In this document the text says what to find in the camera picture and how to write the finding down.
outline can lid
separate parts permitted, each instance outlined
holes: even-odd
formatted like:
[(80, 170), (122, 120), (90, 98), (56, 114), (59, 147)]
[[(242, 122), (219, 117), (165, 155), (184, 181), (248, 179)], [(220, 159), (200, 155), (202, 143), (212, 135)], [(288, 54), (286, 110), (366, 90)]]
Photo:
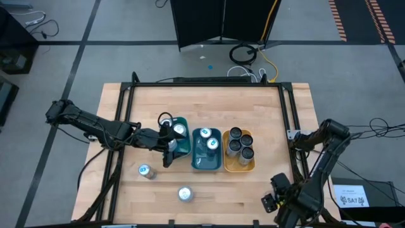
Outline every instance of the can lid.
[(173, 139), (173, 140), (170, 141), (168, 144), (169, 144), (169, 148), (172, 148), (172, 147), (174, 147), (174, 146), (177, 146), (176, 139)]
[(252, 148), (244, 148), (241, 152), (241, 155), (246, 159), (251, 159), (254, 156), (254, 151)]
[(230, 148), (231, 150), (233, 150), (233, 151), (238, 151), (238, 150), (241, 149), (241, 147), (242, 147), (242, 145), (241, 145), (240, 142), (239, 142), (238, 140), (236, 140), (236, 139), (230, 141), (230, 143), (229, 143), (229, 148)]
[(169, 127), (171, 127), (171, 119), (166, 118), (166, 119), (162, 119), (160, 120), (160, 124), (163, 125), (164, 123), (169, 123)]
[(208, 138), (209, 136), (211, 136), (211, 129), (209, 128), (203, 128), (200, 130), (200, 135), (203, 138)]
[(146, 164), (142, 164), (142, 165), (140, 165), (140, 167), (139, 167), (139, 173), (140, 173), (141, 175), (147, 175), (150, 170), (151, 170), (151, 169), (149, 168), (149, 165), (146, 165)]
[(239, 138), (242, 135), (242, 130), (238, 127), (232, 127), (230, 129), (230, 135), (234, 138)]
[(243, 135), (240, 139), (240, 143), (244, 146), (250, 146), (253, 143), (253, 138), (250, 135)]
[(189, 187), (181, 187), (178, 190), (178, 198), (181, 201), (188, 201), (191, 199), (191, 189)]
[(219, 145), (218, 140), (216, 140), (215, 138), (210, 138), (207, 141), (207, 147), (209, 149), (216, 149), (218, 148), (218, 145)]
[(184, 125), (178, 123), (176, 124), (173, 129), (175, 130), (175, 132), (179, 133), (179, 134), (183, 134), (185, 132), (185, 127)]

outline teal plastic container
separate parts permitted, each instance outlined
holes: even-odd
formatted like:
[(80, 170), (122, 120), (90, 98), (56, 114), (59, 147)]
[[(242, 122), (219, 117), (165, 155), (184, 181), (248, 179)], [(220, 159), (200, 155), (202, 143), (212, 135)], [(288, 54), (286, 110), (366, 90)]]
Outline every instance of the teal plastic container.
[(174, 117), (173, 118), (173, 126), (176, 124), (182, 124), (187, 129), (187, 135), (185, 139), (177, 139), (177, 147), (174, 150), (175, 158), (180, 158), (183, 156), (187, 156), (191, 152), (191, 138), (190, 138), (190, 131), (189, 126), (187, 125), (187, 121), (183, 117)]
[(222, 164), (222, 136), (218, 129), (211, 129), (211, 137), (218, 140), (218, 147), (210, 150), (207, 140), (200, 135), (201, 129), (193, 130), (192, 162), (193, 168), (198, 170), (217, 170)]

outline white label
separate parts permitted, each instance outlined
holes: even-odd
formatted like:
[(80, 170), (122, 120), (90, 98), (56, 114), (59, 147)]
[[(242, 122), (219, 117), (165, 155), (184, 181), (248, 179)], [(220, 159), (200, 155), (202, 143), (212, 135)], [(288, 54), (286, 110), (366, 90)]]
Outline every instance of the white label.
[(363, 186), (334, 185), (337, 204), (341, 208), (369, 207)]

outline gray floor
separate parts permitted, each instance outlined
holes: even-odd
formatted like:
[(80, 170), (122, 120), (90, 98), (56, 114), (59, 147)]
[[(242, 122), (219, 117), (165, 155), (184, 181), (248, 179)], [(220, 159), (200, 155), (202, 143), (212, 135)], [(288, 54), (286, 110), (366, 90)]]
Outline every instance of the gray floor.
[[(35, 0), (35, 10), (59, 22), (57, 41), (79, 41), (94, 0)], [(283, 0), (270, 39), (337, 41), (339, 35), (327, 2), (306, 4)], [(31, 20), (18, 17), (20, 22)], [(52, 32), (51, 25), (43, 28)], [(153, 0), (102, 0), (90, 41), (175, 40), (170, 5), (157, 9)], [(96, 112), (106, 82), (130, 80), (136, 71), (143, 82), (167, 77), (224, 76), (234, 66), (233, 46), (86, 46), (70, 99)], [(20, 87), (9, 119), (0, 134), (0, 221), (14, 227), (42, 153), (49, 126), (45, 112), (59, 99), (78, 46), (41, 46), (28, 75), (7, 78)], [(396, 46), (401, 58), (405, 47)], [(334, 118), (347, 125), (365, 124), (373, 117), (389, 124), (403, 123), (405, 83), (386, 46), (277, 46), (265, 51), (280, 70), (278, 81), (309, 82), (318, 120)], [(259, 55), (252, 66), (274, 70)], [(81, 132), (63, 126), (80, 137)], [(376, 181), (393, 181), (405, 189), (402, 174), (403, 139), (364, 139), (352, 142), (340, 160), (357, 173)], [(87, 145), (58, 132), (26, 225), (69, 222), (76, 197), (76, 181)], [(356, 178), (336, 166), (334, 177)], [(405, 197), (398, 193), (400, 202)]]

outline orange striped floor marking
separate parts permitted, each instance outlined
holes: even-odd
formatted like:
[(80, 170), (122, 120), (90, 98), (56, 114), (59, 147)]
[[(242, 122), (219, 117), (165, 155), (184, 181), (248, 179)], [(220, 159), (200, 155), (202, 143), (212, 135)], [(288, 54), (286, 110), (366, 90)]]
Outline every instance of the orange striped floor marking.
[[(376, 14), (376, 16), (377, 16), (377, 18), (378, 18), (378, 21), (380, 22), (380, 25), (381, 25), (381, 27), (382, 27), (382, 30), (383, 30), (385, 36), (388, 38), (388, 41), (389, 41), (391, 44), (395, 44), (395, 37), (394, 37), (394, 35), (393, 35), (392, 32), (391, 32), (390, 26), (388, 25), (388, 23), (387, 23), (387, 21), (386, 21), (386, 19), (385, 19), (385, 17), (384, 17), (384, 14), (383, 14), (382, 11), (381, 11), (381, 8), (380, 8), (380, 6), (378, 5), (377, 0), (365, 0), (365, 1), (366, 1), (366, 3), (367, 3), (368, 1), (370, 1), (371, 7), (373, 8), (373, 10), (374, 10), (374, 12), (375, 12), (375, 14)], [(371, 13), (371, 15), (372, 15), (372, 17), (373, 17), (373, 19), (374, 19), (374, 14), (373, 14), (373, 12), (372, 12), (371, 10), (370, 10), (370, 13)]]
[(385, 42), (384, 36), (382, 35), (380, 26), (378, 26), (377, 19), (376, 19), (375, 16), (374, 16), (373, 10), (371, 9), (370, 2), (369, 2), (369, 1), (371, 1), (371, 5), (373, 5), (373, 4), (376, 4), (377, 1), (376, 1), (376, 0), (364, 0), (364, 1), (366, 2), (368, 11), (370, 12), (370, 15), (371, 15), (371, 17), (372, 17), (372, 19), (373, 19), (375, 28), (377, 29), (377, 32), (378, 32), (378, 34), (379, 34), (379, 36), (380, 36), (380, 42), (381, 42), (381, 43), (384, 43), (384, 42)]
[(340, 20), (339, 12), (337, 11), (335, 0), (329, 0), (330, 9), (332, 10), (333, 19), (335, 19), (335, 24), (337, 31), (339, 33), (340, 39), (342, 41), (347, 41), (346, 33), (344, 32), (344, 27), (342, 20)]

